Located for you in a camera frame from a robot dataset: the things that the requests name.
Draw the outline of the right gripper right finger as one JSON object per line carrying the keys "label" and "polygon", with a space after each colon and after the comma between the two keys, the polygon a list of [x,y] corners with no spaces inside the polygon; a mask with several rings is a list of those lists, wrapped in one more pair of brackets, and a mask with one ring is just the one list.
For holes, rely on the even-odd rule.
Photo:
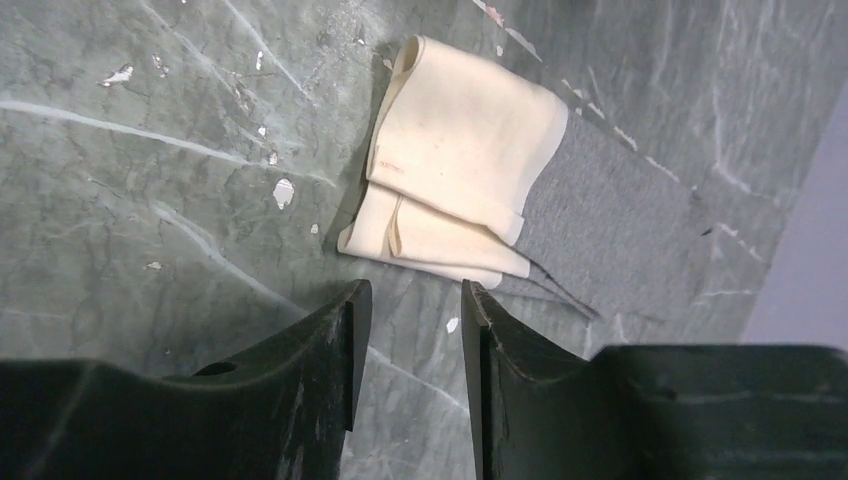
{"label": "right gripper right finger", "polygon": [[584,360],[465,281],[480,479],[843,479],[847,355],[815,345],[610,345]]}

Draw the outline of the grey underwear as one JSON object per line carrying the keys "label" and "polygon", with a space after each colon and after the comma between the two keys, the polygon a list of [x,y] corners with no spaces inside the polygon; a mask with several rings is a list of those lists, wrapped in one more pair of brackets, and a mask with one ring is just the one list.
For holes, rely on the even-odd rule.
{"label": "grey underwear", "polygon": [[479,56],[413,36],[400,50],[339,252],[593,318],[684,316],[712,221],[693,190]]}

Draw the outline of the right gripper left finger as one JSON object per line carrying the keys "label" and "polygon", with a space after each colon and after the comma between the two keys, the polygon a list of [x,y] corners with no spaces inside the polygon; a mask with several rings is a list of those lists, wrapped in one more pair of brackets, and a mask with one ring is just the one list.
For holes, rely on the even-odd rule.
{"label": "right gripper left finger", "polygon": [[354,428],[372,287],[190,376],[94,359],[1,364],[5,479],[336,479]]}

